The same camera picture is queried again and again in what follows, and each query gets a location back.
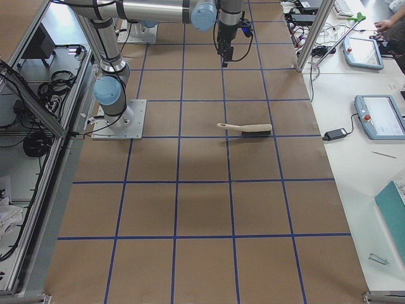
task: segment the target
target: person's arm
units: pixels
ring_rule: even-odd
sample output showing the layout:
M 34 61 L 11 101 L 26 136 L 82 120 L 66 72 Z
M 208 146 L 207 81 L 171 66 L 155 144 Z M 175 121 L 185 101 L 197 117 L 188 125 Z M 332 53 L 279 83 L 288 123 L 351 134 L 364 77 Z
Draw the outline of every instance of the person's arm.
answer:
M 384 33 L 390 29 L 395 23 L 405 17 L 405 5 L 403 5 L 391 18 L 374 23 L 377 30 Z

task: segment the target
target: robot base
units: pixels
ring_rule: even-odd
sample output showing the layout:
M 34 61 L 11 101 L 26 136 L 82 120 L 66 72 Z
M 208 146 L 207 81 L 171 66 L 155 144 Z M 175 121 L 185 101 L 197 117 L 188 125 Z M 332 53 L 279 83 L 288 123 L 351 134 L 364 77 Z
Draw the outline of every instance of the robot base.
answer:
M 116 139 L 142 139 L 142 132 L 144 130 L 144 121 L 146 113 L 146 99 L 130 99 L 127 101 L 132 111 L 134 111 L 134 118 L 132 123 L 122 129 L 113 130 L 105 128 L 100 131 L 95 131 L 91 138 L 95 140 L 116 140 Z M 97 115 L 104 115 L 103 109 L 100 107 Z M 94 130 L 107 126 L 104 119 L 96 120 Z
M 157 24 L 155 27 L 150 28 L 147 31 L 147 33 L 145 33 L 141 37 L 135 38 L 135 37 L 129 36 L 127 44 L 145 44 L 145 43 L 155 44 L 156 35 L 158 34 L 158 26 L 159 25 Z M 127 28 L 127 21 L 123 20 L 121 29 L 126 29 L 126 28 Z M 127 40 L 127 37 L 128 37 L 127 31 L 120 32 L 120 35 L 118 36 L 118 43 L 124 43 Z

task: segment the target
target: tiled surface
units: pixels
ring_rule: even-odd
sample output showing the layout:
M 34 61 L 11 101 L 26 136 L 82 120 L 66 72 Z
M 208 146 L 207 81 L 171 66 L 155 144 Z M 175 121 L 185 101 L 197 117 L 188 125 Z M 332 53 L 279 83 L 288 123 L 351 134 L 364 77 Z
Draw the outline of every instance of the tiled surface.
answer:
M 212 31 L 193 26 L 161 23 L 157 45 L 125 47 L 128 96 L 148 99 L 144 138 L 85 140 L 46 287 L 54 303 L 362 303 L 281 7 L 244 6 L 256 38 L 228 68 Z M 235 57 L 248 46 L 239 33 Z M 218 122 L 273 132 L 245 138 Z

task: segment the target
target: keyboard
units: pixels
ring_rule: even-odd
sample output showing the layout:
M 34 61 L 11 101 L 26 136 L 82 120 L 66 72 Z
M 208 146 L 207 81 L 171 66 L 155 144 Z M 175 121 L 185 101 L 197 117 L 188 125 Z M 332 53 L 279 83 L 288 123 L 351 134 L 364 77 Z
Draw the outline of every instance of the keyboard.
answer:
M 353 16 L 352 10 L 347 6 L 345 0 L 335 0 L 332 8 L 336 18 L 346 19 Z

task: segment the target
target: brush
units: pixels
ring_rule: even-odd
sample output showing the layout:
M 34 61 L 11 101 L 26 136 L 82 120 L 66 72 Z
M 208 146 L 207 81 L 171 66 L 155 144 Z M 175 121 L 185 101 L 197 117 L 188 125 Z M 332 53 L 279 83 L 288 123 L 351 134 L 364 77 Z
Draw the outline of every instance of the brush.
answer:
M 220 129 L 241 131 L 244 137 L 270 136 L 273 127 L 269 123 L 260 125 L 229 125 L 227 123 L 218 123 L 216 126 Z

